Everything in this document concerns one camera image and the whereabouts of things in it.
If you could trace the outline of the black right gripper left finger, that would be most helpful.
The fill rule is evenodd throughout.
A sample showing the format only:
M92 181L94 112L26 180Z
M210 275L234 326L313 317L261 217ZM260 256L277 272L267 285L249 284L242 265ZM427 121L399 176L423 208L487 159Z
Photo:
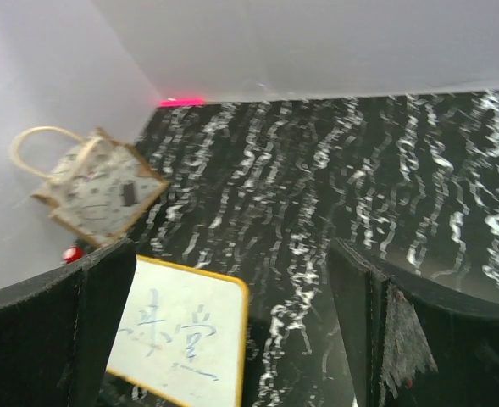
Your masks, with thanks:
M92 406L136 270L129 239L0 289L0 406Z

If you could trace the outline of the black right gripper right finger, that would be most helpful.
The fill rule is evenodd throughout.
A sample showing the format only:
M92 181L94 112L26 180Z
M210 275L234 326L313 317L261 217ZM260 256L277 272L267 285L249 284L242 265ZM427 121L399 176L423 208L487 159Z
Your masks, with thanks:
M330 245L328 274L361 406L499 406L499 304Z

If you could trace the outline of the printed canvas tote bag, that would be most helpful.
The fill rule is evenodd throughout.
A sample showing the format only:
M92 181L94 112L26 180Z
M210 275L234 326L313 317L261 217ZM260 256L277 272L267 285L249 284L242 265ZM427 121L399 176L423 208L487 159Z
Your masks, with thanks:
M19 156L23 141L42 131L77 141L49 173ZM9 157L42 179L31 196L49 207L49 218L95 248L122 238L169 186L135 146L112 138L101 127L87 137L55 126L30 128L13 140Z

